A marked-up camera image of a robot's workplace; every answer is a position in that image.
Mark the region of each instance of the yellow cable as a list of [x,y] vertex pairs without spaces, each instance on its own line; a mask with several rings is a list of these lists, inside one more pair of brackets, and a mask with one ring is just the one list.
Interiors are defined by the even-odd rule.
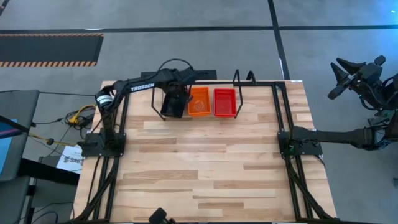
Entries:
[[[37,139],[43,140],[45,142],[49,141],[49,139],[43,138],[43,137],[38,136],[36,134],[29,133],[29,136],[33,137],[33,138],[37,138]],[[58,144],[60,146],[75,146],[76,145],[75,143],[65,143],[65,142],[58,142],[58,141],[54,141],[53,144]]]
[[87,108],[87,107],[94,107],[95,108],[95,105],[85,105],[85,106],[82,106],[78,111],[77,111],[77,113],[73,116],[73,117],[71,117],[70,119],[69,119],[69,123],[70,124],[79,124],[79,119],[78,119],[78,117],[79,117],[79,115],[80,115],[80,112],[82,111],[82,110],[84,110],[85,108]]
[[[94,107],[94,108],[95,108],[95,105],[85,105],[85,106],[82,106],[82,107],[77,111],[77,113],[76,113],[72,118],[69,119],[69,122],[70,122],[72,125],[73,125],[73,124],[79,124],[79,120],[78,120],[79,114],[81,113],[81,111],[83,111],[85,108],[88,108],[88,107]],[[38,136],[38,135],[33,134],[33,133],[29,133],[29,136],[30,136],[30,137],[33,137],[33,138],[37,138],[37,139],[43,140],[43,141],[45,141],[45,142],[49,142],[49,141],[50,141],[50,139],[43,138],[43,137]],[[76,144],[72,144],[72,143],[65,143],[65,142],[58,142],[58,141],[54,141],[53,144],[58,144],[58,145],[60,145],[60,146],[75,146],[75,145],[76,145]]]

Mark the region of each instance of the butcher block tabletop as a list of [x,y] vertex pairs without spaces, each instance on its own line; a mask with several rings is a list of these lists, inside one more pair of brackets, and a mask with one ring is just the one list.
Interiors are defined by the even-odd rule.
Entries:
[[[313,128],[303,83],[285,82],[294,125]],[[105,81],[103,86],[112,83]],[[233,88],[207,86],[212,104],[214,88]],[[155,107],[160,111],[163,93],[155,92]],[[148,222],[159,207],[177,222],[295,221],[285,162],[279,154],[271,87],[244,86],[242,94],[243,106],[236,119],[211,115],[166,121],[150,107],[152,90],[130,94],[127,143],[120,158],[111,222]],[[278,97],[287,129],[280,90]],[[93,126],[99,120],[97,110]],[[302,156],[302,160],[309,191],[335,217],[323,164],[315,156]],[[76,215],[86,206],[96,161],[96,157],[84,160],[74,203]],[[101,165],[102,159],[91,197],[98,187]],[[297,192],[305,217],[302,194]],[[100,218],[107,196],[105,192]]]

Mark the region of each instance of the red plastic tray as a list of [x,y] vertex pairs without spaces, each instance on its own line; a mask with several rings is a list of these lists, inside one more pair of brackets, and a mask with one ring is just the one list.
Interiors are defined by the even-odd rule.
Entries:
[[214,89],[214,116],[233,118],[236,116],[235,89]]

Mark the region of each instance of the concrete floor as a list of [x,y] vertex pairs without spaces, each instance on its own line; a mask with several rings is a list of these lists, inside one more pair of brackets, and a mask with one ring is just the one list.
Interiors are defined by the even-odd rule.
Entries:
[[[274,0],[280,26],[390,25],[398,22],[393,0]],[[11,0],[0,16],[0,30],[94,29],[178,26],[271,26],[264,0]],[[356,94],[347,91],[331,101],[335,85],[330,62],[336,57],[357,62],[387,57],[383,77],[398,73],[398,30],[281,31],[291,79],[303,80],[315,127],[348,131],[366,125],[373,113]],[[39,89],[94,94],[103,80],[138,77],[172,57],[184,58],[197,69],[217,69],[219,79],[235,69],[252,70],[257,79],[283,79],[274,31],[161,32],[105,34],[95,67],[0,68],[1,90]],[[170,67],[183,68],[179,63]],[[51,121],[93,99],[87,96],[41,94],[34,121]],[[60,138],[62,124],[39,126],[35,133]],[[67,142],[79,140],[70,131]],[[322,144],[326,171],[338,216],[343,220],[398,223],[397,145],[365,152],[351,146]],[[49,150],[29,141],[24,157],[37,159]],[[63,214],[68,205],[50,208]],[[37,223],[51,222],[48,216]]]

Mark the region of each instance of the orange plastic tray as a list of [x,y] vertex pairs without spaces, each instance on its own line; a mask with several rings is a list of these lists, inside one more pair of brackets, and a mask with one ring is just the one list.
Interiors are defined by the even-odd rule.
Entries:
[[191,89],[192,100],[188,104],[190,116],[208,116],[211,114],[210,95],[208,87],[193,87]]

